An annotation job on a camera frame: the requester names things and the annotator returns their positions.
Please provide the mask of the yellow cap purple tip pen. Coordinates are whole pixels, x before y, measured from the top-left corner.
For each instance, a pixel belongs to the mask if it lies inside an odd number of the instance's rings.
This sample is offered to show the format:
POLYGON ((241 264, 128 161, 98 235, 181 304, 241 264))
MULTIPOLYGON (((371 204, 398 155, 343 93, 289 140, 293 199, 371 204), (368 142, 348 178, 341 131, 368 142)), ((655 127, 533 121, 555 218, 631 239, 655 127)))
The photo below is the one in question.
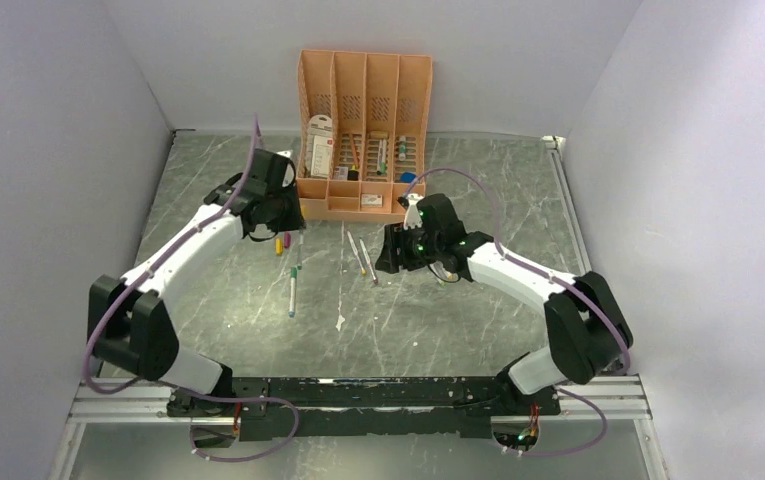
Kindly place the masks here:
POLYGON ((366 246, 366 243, 364 242, 363 238, 359 238, 359 245, 365 260, 365 263, 367 265, 367 270, 371 275, 372 281, 374 285, 379 285, 379 278, 376 273, 375 267, 373 265, 372 258, 370 256, 369 250, 366 246))

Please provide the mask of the pink cap yellow tip pen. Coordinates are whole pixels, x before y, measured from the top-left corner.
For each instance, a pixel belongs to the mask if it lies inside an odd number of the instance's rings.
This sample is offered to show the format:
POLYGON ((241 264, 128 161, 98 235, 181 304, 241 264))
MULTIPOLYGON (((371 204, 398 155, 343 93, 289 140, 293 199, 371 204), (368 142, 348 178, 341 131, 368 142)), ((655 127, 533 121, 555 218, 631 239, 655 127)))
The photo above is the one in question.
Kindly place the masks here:
POLYGON ((355 237, 352 235, 352 233, 349 230, 346 231, 346 236, 347 236, 347 240, 348 240, 348 243, 350 245, 350 248, 351 248, 351 250, 353 252, 353 255, 354 255, 354 257, 355 257, 355 259, 356 259, 356 261, 358 263, 358 266, 359 266, 361 274, 362 275, 366 275, 367 274, 367 269, 366 269, 366 266, 365 266, 362 254, 360 253, 360 250, 359 250, 359 247, 358 247, 358 243, 355 240, 355 237))

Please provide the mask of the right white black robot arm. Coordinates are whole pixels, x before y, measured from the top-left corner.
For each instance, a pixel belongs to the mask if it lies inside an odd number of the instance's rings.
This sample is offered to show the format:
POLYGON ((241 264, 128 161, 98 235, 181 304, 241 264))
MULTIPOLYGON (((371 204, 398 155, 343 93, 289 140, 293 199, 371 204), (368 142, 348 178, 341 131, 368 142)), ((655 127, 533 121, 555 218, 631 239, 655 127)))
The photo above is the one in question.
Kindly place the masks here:
POLYGON ((633 337, 605 278, 549 269, 505 248, 484 232, 466 230, 443 194, 409 193, 398 199, 404 218, 389 224, 375 263, 396 274, 427 268, 441 281, 496 288, 542 313, 544 347, 523 354, 500 373, 500 406, 520 414, 536 393, 570 381, 586 384, 616 360, 625 360, 633 337))

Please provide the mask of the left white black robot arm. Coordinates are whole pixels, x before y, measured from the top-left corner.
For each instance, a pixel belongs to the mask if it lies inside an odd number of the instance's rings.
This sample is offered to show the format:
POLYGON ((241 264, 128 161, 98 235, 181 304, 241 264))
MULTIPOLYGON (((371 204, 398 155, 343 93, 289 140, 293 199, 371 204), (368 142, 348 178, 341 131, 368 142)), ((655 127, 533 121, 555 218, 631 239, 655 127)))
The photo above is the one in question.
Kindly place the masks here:
POLYGON ((240 241, 264 242, 304 228, 296 177, 291 152, 253 148, 244 170, 210 191, 157 252, 119 278, 100 276, 89 289, 84 377, 96 358, 138 379, 195 392, 195 403, 209 415, 229 411, 231 368, 181 345, 173 307, 240 241))

